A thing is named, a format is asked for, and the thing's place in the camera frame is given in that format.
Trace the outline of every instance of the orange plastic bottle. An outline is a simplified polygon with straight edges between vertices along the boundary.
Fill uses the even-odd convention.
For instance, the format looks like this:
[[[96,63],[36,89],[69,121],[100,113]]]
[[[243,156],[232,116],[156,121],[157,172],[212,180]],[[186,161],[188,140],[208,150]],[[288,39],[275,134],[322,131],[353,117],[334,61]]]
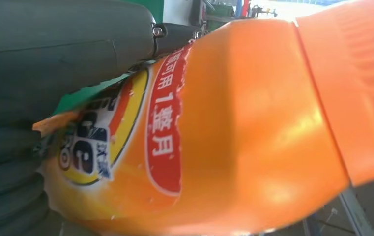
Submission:
[[[374,180],[374,0],[296,22],[233,21],[100,93],[58,135],[52,206],[103,233],[233,235]]]

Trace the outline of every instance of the green surface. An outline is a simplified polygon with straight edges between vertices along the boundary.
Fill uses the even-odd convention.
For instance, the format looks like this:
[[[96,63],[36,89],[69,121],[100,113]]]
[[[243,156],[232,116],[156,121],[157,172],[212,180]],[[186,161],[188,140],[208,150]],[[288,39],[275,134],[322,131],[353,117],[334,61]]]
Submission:
[[[206,13],[208,15],[213,15],[213,16],[234,16],[234,9],[232,6],[225,6],[225,5],[214,5],[214,10],[210,9],[210,7],[206,8]]]
[[[84,88],[80,89],[78,92],[75,92],[75,93],[69,94],[69,95],[65,95],[64,97],[62,97],[62,99],[59,102],[59,104],[57,106],[57,109],[55,110],[53,115],[75,109],[76,107],[80,106],[81,104],[84,104],[85,101],[87,101],[92,96],[96,95],[98,92],[100,92],[104,88],[106,88],[106,87],[126,78],[126,77],[127,77],[127,75],[122,75],[119,78],[114,78],[114,79],[111,79],[111,80],[104,81],[97,86],[84,87]]]
[[[161,23],[164,17],[164,0],[123,0],[143,5],[149,9],[156,23]]]
[[[152,13],[155,21],[161,23],[164,16],[164,0],[123,0],[127,2],[137,3],[145,6]],[[54,112],[55,114],[70,111],[79,105],[83,104],[90,97],[96,95],[105,87],[116,83],[117,81],[126,78],[127,75],[120,76],[119,78],[111,79],[105,82],[102,82],[100,85],[93,87],[85,87],[79,90],[76,93],[65,95],[58,104],[57,109]]]

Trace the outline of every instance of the metal pole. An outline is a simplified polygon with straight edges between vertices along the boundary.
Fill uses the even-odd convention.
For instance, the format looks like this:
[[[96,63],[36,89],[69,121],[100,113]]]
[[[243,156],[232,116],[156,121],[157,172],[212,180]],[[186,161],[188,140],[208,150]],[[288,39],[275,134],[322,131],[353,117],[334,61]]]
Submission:
[[[349,188],[343,191],[340,194],[340,200],[342,201],[343,207],[345,208],[349,221],[352,224],[356,235],[374,236],[374,230],[366,219],[366,215],[353,190]]]

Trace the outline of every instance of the floor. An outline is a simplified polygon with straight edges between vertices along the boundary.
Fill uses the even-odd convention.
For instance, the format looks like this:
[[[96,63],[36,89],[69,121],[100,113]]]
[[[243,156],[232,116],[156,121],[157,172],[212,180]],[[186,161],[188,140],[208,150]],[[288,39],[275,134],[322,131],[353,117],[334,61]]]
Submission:
[[[355,189],[357,199],[363,207],[369,223],[374,229],[374,182]],[[353,228],[349,222],[340,199],[337,197],[315,214],[314,224],[317,227],[316,235],[311,236],[354,236]],[[303,224],[300,222],[267,236],[304,236]]]

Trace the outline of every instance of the yellow circle logo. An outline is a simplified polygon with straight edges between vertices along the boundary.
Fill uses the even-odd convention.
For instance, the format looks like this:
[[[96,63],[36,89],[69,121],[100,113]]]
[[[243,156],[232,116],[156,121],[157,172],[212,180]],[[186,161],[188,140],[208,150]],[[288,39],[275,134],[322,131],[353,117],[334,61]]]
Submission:
[[[148,72],[142,71],[107,87],[62,130],[58,164],[68,180],[77,185],[113,180],[113,167],[135,126],[147,84]]]

